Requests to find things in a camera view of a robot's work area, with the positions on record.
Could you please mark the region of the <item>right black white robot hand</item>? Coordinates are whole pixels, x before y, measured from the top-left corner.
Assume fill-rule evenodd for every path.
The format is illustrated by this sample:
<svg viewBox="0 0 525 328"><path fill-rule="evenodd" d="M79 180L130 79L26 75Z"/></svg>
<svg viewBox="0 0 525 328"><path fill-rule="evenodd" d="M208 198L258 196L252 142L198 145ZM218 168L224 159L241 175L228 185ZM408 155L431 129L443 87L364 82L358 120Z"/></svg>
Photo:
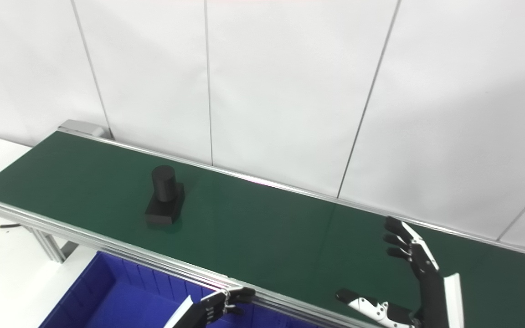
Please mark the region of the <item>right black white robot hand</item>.
<svg viewBox="0 0 525 328"><path fill-rule="evenodd" d="M383 240L392 244L386 253L406 260L419 283L419 309L379 302L347 288L338 289L335 298L386 328L464 328L460 274L443 277L423 237L402 220L386 217L385 230Z"/></svg>

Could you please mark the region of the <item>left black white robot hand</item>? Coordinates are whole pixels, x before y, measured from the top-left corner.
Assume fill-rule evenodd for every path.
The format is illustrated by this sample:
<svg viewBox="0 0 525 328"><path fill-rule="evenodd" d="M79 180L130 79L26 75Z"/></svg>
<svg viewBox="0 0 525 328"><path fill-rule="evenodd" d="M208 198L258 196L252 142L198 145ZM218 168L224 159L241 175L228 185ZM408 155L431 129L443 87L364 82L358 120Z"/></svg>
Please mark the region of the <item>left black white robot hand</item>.
<svg viewBox="0 0 525 328"><path fill-rule="evenodd" d="M167 320L165 328L204 328L228 313L243 315L238 304L252 303L256 291L241 285L218 289L194 302L191 296L179 305Z"/></svg>

